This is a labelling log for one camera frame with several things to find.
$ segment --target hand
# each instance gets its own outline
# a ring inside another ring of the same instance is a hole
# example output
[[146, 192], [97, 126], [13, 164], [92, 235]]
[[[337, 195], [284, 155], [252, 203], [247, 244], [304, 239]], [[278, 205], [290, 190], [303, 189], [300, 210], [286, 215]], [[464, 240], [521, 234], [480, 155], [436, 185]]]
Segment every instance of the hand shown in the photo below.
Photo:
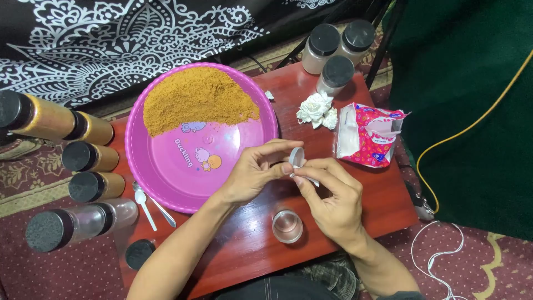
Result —
[[293, 166], [287, 162], [290, 152], [302, 146], [302, 141], [273, 139], [262, 146], [245, 148], [217, 193], [222, 194], [222, 201], [247, 204], [269, 181], [293, 172]]
[[[364, 244], [362, 184], [333, 158], [309, 160], [303, 167], [295, 169], [294, 174], [294, 181], [307, 200], [320, 230], [348, 252]], [[313, 184], [301, 176], [318, 180], [331, 191], [332, 196], [321, 199]]]

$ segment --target yellow cable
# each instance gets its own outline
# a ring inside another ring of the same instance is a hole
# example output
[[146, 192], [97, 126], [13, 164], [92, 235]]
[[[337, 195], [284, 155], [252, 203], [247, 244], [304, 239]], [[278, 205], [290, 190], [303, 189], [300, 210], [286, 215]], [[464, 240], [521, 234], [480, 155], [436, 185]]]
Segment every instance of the yellow cable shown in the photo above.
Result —
[[522, 71], [524, 70], [524, 68], [526, 67], [526, 65], [529, 63], [529, 60], [531, 59], [531, 57], [533, 56], [533, 50], [531, 52], [529, 52], [529, 55], [527, 56], [526, 60], [524, 61], [524, 63], [522, 64], [522, 66], [520, 67], [520, 69], [518, 70], [518, 72], [514, 75], [513, 79], [511, 80], [511, 82], [509, 83], [509, 85], [505, 88], [505, 90], [503, 91], [503, 93], [500, 95], [500, 97], [498, 97], [498, 100], [496, 100], [496, 102], [494, 102], [494, 104], [489, 108], [488, 111], [486, 111], [481, 117], [479, 117], [479, 119], [477, 119], [472, 125], [468, 126], [467, 128], [465, 128], [463, 131], [459, 132], [458, 134], [454, 135], [454, 136], [451, 136], [447, 139], [444, 139], [436, 144], [434, 144], [433, 146], [429, 147], [428, 149], [424, 150], [424, 152], [422, 152], [422, 154], [418, 157], [418, 160], [416, 161], [416, 171], [418, 172], [418, 175], [420, 176], [420, 179], [422, 179], [422, 181], [424, 182], [424, 184], [427, 186], [427, 188], [430, 190], [431, 194], [433, 195], [433, 197], [435, 198], [435, 203], [437, 204], [437, 207], [435, 209], [435, 211], [433, 213], [437, 213], [439, 211], [439, 200], [437, 200], [437, 195], [435, 195], [435, 192], [431, 189], [430, 185], [426, 182], [426, 180], [424, 179], [424, 177], [422, 177], [422, 174], [420, 173], [420, 169], [418, 168], [418, 165], [420, 164], [420, 159], [422, 158], [422, 156], [424, 156], [424, 154], [426, 154], [429, 150], [439, 146], [440, 144], [443, 144], [451, 139], [454, 139], [460, 135], [462, 135], [463, 133], [469, 131], [470, 129], [472, 129], [472, 127], [476, 126], [481, 120], [483, 120], [483, 118], [485, 118], [495, 107], [496, 105], [498, 105], [498, 103], [502, 100], [502, 98], [505, 96], [505, 94], [507, 94], [507, 92], [509, 91], [509, 89], [513, 86], [514, 82], [516, 81], [516, 79], [518, 78], [518, 76], [520, 76], [520, 74], [522, 73]]

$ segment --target orange spice powder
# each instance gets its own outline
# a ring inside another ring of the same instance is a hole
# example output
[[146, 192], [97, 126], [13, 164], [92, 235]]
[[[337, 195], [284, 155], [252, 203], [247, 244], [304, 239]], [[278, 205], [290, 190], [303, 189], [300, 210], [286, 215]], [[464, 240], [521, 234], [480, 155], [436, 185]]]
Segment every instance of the orange spice powder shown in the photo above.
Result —
[[185, 69], [165, 78], [144, 101], [144, 125], [151, 137], [181, 123], [235, 125], [259, 119], [259, 108], [225, 72], [211, 67]]

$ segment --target black jar lid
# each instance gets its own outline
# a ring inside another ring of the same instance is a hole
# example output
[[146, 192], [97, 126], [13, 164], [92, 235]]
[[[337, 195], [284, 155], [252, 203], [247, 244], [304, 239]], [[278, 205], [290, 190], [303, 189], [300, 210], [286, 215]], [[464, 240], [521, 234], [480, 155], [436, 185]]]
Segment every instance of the black jar lid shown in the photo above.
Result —
[[353, 63], [350, 59], [335, 55], [330, 58], [322, 69], [322, 78], [327, 85], [333, 88], [345, 86], [354, 73]]
[[96, 172], [81, 172], [72, 177], [68, 184], [68, 193], [72, 200], [88, 203], [98, 200], [106, 184], [102, 175]]
[[36, 214], [26, 227], [26, 242], [39, 252], [50, 252], [64, 247], [74, 233], [74, 221], [62, 209]]
[[350, 22], [342, 32], [342, 42], [353, 52], [366, 51], [374, 42], [376, 29], [367, 20]]
[[156, 246], [149, 240], [138, 240], [126, 249], [126, 264], [138, 271], [155, 250]]
[[25, 94], [0, 91], [0, 128], [15, 130], [23, 127], [31, 117], [32, 104]]
[[113, 215], [113, 211], [111, 210], [111, 206], [103, 202], [98, 202], [98, 203], [89, 204], [89, 205], [98, 206], [99, 208], [103, 210], [104, 212], [103, 228], [100, 231], [100, 233], [97, 235], [102, 235], [106, 233], [111, 228], [113, 223], [115, 222], [115, 217]]
[[68, 144], [61, 155], [61, 162], [70, 171], [87, 171], [96, 161], [96, 149], [84, 141]]
[[309, 36], [309, 49], [318, 56], [329, 56], [338, 48], [341, 38], [337, 28], [331, 24], [316, 26]]
[[62, 138], [63, 140], [79, 139], [87, 131], [87, 119], [85, 119], [85, 117], [79, 112], [75, 112], [74, 110], [71, 110], [70, 112], [72, 112], [72, 115], [74, 116], [74, 129], [72, 129], [72, 132], [66, 137]]

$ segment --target cartoon duck print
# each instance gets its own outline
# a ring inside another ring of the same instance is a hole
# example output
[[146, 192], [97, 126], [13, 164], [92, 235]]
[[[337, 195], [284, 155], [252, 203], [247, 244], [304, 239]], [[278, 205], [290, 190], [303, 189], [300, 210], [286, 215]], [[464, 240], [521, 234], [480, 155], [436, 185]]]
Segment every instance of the cartoon duck print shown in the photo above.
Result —
[[195, 149], [195, 157], [200, 162], [204, 171], [211, 171], [211, 169], [217, 169], [222, 165], [220, 156], [210, 155], [209, 151], [203, 148]]
[[192, 133], [195, 133], [198, 130], [202, 130], [206, 124], [207, 124], [206, 122], [183, 123], [181, 124], [181, 131], [183, 131], [183, 133], [188, 133], [191, 131]]

